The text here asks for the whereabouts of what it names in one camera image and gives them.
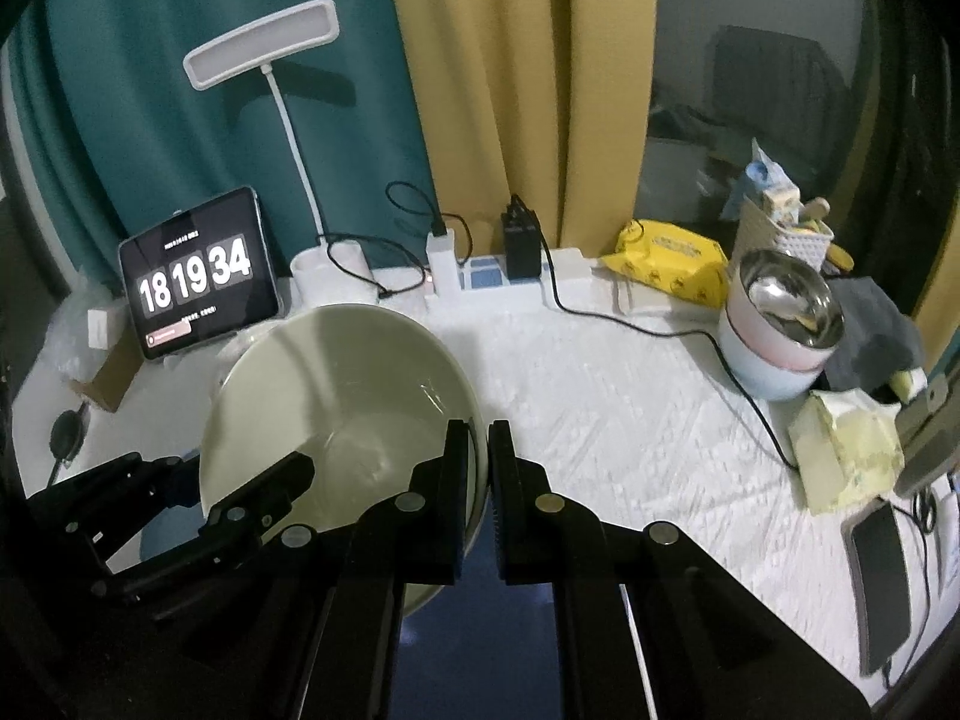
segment black charger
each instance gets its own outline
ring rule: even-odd
[[[507,279],[539,278],[541,275],[541,237],[539,220],[523,207],[516,194],[510,196],[507,210],[500,214],[503,224],[503,250]]]

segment white cup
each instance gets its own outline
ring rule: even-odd
[[[332,249],[334,259],[344,269],[351,274],[373,279],[367,258],[357,241],[338,242]],[[376,287],[341,271],[330,261],[325,244],[296,255],[290,262],[290,272],[304,308],[335,303],[377,303]]]

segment power strip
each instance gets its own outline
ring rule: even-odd
[[[573,307],[589,306],[592,293],[590,261],[577,248],[550,250],[550,256],[563,303]],[[475,308],[485,312],[516,313],[556,307],[545,255],[541,255],[540,278],[510,281],[503,256],[486,255],[472,257],[458,266],[455,279],[452,285],[449,278],[440,282],[437,276],[433,276],[427,280],[424,299],[430,312]]]

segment charging cable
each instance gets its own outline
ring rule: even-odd
[[[523,200],[521,200],[519,196],[514,194],[510,198],[510,204],[512,207],[520,208],[520,210],[522,210],[527,215],[527,218],[529,218],[529,220],[531,221],[531,224],[534,224],[536,226],[536,231],[538,231],[539,233],[539,240],[541,241],[541,246],[544,248],[544,253],[546,254],[547,266],[550,271],[550,283],[553,287],[553,299],[555,303],[557,303],[557,307],[561,311],[563,311],[565,314],[573,314],[574,317],[592,317],[593,319],[603,319],[605,322],[614,322],[616,324],[621,325],[622,327],[629,328],[630,330],[635,330],[635,332],[637,333],[642,333],[645,336],[650,336],[651,338],[690,338],[692,336],[701,336],[703,338],[706,338],[709,341],[710,345],[713,347],[713,351],[716,352],[717,359],[720,361],[720,365],[722,365],[724,372],[726,372],[728,377],[730,377],[730,380],[736,386],[736,389],[740,392],[742,396],[744,396],[747,402],[751,405],[752,409],[754,410],[754,413],[757,415],[757,418],[760,420],[760,423],[763,425],[763,428],[766,430],[767,436],[769,436],[771,442],[773,442],[773,445],[776,448],[776,454],[779,456],[779,460],[781,461],[781,463],[783,463],[788,469],[792,471],[799,470],[798,466],[795,466],[795,464],[791,463],[791,461],[787,459],[786,454],[784,453],[784,450],[779,445],[779,442],[776,440],[776,435],[774,434],[773,428],[770,426],[770,423],[767,421],[766,416],[764,416],[763,412],[760,410],[760,406],[757,405],[757,401],[755,401],[750,396],[750,394],[748,394],[747,391],[743,389],[743,385],[741,385],[740,382],[737,381],[736,376],[733,375],[733,371],[731,370],[730,365],[727,363],[726,358],[724,358],[723,356],[723,352],[720,350],[720,344],[717,343],[716,338],[714,338],[711,333],[707,332],[706,330],[680,330],[673,333],[659,333],[659,332],[656,332],[656,330],[647,330],[645,327],[640,327],[639,325],[635,325],[632,322],[627,322],[626,319],[615,317],[613,314],[600,314],[599,312],[581,311],[580,309],[566,307],[560,301],[560,293],[557,290],[557,274],[554,271],[553,257],[550,255],[550,245],[546,242],[546,237],[544,237],[544,230],[541,229],[541,225],[539,225],[539,222],[536,220],[536,216],[534,215],[534,213],[529,208],[527,208],[527,206],[524,204]]]
[[[415,208],[410,208],[409,206],[402,205],[397,202],[397,200],[392,195],[392,191],[396,187],[405,187],[414,191],[417,197],[424,201],[424,206],[426,211],[418,211]],[[454,218],[459,221],[460,225],[464,228],[464,233],[467,234],[467,255],[464,256],[462,260],[457,260],[459,266],[464,266],[467,263],[467,260],[473,255],[473,234],[470,232],[470,225],[467,224],[467,220],[462,217],[460,214],[453,214],[448,211],[441,211],[440,204],[437,201],[429,199],[426,192],[422,190],[416,184],[412,184],[409,181],[391,181],[384,188],[384,194],[387,196],[387,202],[389,202],[395,208],[405,211],[405,213],[412,215],[413,217],[430,217],[430,232],[433,233],[434,238],[441,238],[446,235],[446,224],[443,222],[445,218]]]
[[[923,623],[920,623],[920,632],[917,634],[917,638],[914,640],[913,646],[910,648],[910,654],[906,658],[906,663],[904,664],[904,669],[901,670],[901,675],[896,678],[896,682],[890,682],[890,671],[893,668],[893,663],[891,661],[886,661],[880,669],[880,677],[883,680],[883,687],[886,690],[889,690],[890,688],[894,688],[894,686],[899,685],[907,671],[910,670],[910,665],[913,664],[914,656],[917,654],[917,649],[920,647],[920,640],[923,638],[923,633],[926,631],[926,623],[928,623],[930,620],[930,576],[928,575],[930,555],[928,546],[926,546],[926,537],[931,536],[937,527],[937,497],[933,493],[933,490],[930,490],[928,487],[920,490],[916,495],[913,496],[913,503],[909,512],[907,512],[906,509],[897,506],[895,503],[890,501],[887,501],[887,503],[890,503],[897,514],[900,514],[902,517],[906,517],[906,519],[909,520],[910,523],[920,533],[920,544],[923,546],[923,595],[926,599],[926,608],[923,612]]]

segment yellow wet wipes pack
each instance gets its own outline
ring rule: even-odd
[[[727,300],[727,255],[717,241],[665,221],[633,220],[600,261],[611,271],[712,308]]]

